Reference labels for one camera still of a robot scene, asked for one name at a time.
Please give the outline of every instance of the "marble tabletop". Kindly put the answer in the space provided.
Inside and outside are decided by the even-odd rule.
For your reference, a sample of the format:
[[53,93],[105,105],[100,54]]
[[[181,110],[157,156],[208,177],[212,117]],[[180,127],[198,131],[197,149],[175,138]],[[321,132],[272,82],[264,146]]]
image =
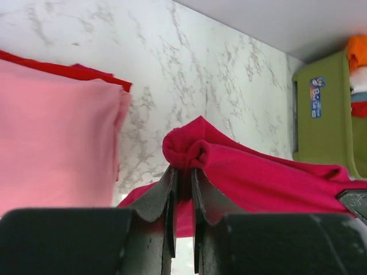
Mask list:
[[[163,137],[199,115],[241,144],[292,157],[291,76],[302,62],[172,0],[3,0],[0,48],[134,83],[114,205],[160,178]],[[172,274],[193,274],[192,239],[177,249]]]

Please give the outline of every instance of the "blue cloth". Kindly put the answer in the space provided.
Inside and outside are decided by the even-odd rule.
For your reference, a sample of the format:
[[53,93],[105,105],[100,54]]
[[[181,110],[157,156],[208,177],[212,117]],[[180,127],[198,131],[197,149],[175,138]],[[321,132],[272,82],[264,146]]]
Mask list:
[[352,93],[350,97],[351,102],[363,102],[367,101],[367,92]]

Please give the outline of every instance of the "stack of cloth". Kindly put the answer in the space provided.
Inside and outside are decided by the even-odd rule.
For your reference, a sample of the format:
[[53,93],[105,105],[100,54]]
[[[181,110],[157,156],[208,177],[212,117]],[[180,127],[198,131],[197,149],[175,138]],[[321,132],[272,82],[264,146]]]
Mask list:
[[367,117],[367,36],[348,42],[352,116]]

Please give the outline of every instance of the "green container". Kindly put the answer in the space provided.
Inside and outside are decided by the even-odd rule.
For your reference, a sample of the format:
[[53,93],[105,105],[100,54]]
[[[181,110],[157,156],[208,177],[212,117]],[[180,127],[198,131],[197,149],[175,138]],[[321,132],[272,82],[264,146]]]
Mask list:
[[[311,80],[323,77],[319,100]],[[292,78],[296,87],[298,151],[294,160],[340,164],[356,179],[367,178],[367,118],[351,116],[349,67],[346,52],[306,65]],[[321,104],[315,117],[312,103]]]

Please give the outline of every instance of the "pink cloth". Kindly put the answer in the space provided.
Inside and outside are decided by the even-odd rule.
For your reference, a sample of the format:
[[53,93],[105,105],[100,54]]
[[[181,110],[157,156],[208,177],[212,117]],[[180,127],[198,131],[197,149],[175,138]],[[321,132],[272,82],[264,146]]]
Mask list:
[[4,60],[0,83],[0,216],[110,206],[130,94]]
[[[167,161],[184,170],[197,167],[229,199],[253,213],[348,213],[335,198],[345,189],[366,189],[338,165],[313,165],[261,154],[223,135],[203,117],[172,130],[163,141]],[[127,206],[153,184],[133,190]],[[178,236],[193,234],[189,188],[178,206]]]

